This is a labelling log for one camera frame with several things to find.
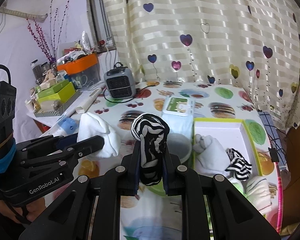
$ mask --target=window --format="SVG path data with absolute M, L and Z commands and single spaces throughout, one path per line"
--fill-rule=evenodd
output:
M 87 0 L 88 18 L 95 47 L 100 52 L 115 49 L 112 31 L 103 5 L 103 0 Z

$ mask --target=heater grille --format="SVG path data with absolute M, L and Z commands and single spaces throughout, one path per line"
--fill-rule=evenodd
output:
M 112 98 L 125 98 L 132 95 L 127 76 L 113 77 L 106 80 Z

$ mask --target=striped curtain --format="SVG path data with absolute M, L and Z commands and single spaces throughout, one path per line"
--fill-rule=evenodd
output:
M 279 129 L 300 123 L 300 9 L 294 0 L 104 0 L 136 81 L 243 87 Z

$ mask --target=striped sock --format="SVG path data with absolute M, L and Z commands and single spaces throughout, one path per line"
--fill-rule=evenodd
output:
M 227 150 L 230 165 L 225 171 L 233 171 L 237 180 L 245 181 L 251 174 L 252 165 L 246 161 L 240 152 L 231 148 Z
M 147 186 L 161 181 L 162 155 L 169 131 L 165 121 L 155 114 L 141 114 L 132 123 L 131 133 L 141 142 L 140 180 Z

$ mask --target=patterned tablecloth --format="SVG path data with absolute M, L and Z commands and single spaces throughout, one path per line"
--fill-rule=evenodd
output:
M 106 101 L 103 95 L 95 100 L 88 112 L 100 115 L 107 121 L 121 137 L 121 148 L 117 157 L 102 159 L 97 162 L 82 160 L 74 170 L 74 177 L 88 175 L 96 177 L 105 174 L 109 169 L 119 165 L 122 157 L 132 153 L 134 138 L 130 127 L 132 121 L 141 113 L 150 112 L 161 116 L 163 102 L 166 96 L 181 95 L 185 98 L 195 98 L 195 117 L 210 118 L 238 118 L 249 119 L 249 122 L 257 122 L 261 125 L 261 131 L 256 134 L 250 131 L 255 141 L 258 152 L 269 155 L 270 142 L 258 112 L 254 109 L 249 96 L 237 86 L 210 85 L 199 83 L 179 82 L 147 82 L 139 83 L 138 90 L 147 85 L 156 83 L 155 87 L 142 90 L 135 99 L 125 104 L 115 104 Z M 211 103 L 227 106 L 226 112 L 211 111 Z M 79 114 L 72 118 L 79 120 Z M 268 182 L 276 189 L 275 196 L 271 199 L 271 211 L 265 215 L 266 219 L 279 232 L 282 221 L 282 187 L 279 169 L 276 164 L 269 162 L 269 158 L 260 155 L 260 163 Z M 63 188 L 55 191 L 52 199 L 63 191 Z M 135 197 L 122 197 L 121 200 L 121 238 L 120 239 L 181 239 L 181 197 L 163 196 L 157 188 L 140 185 Z

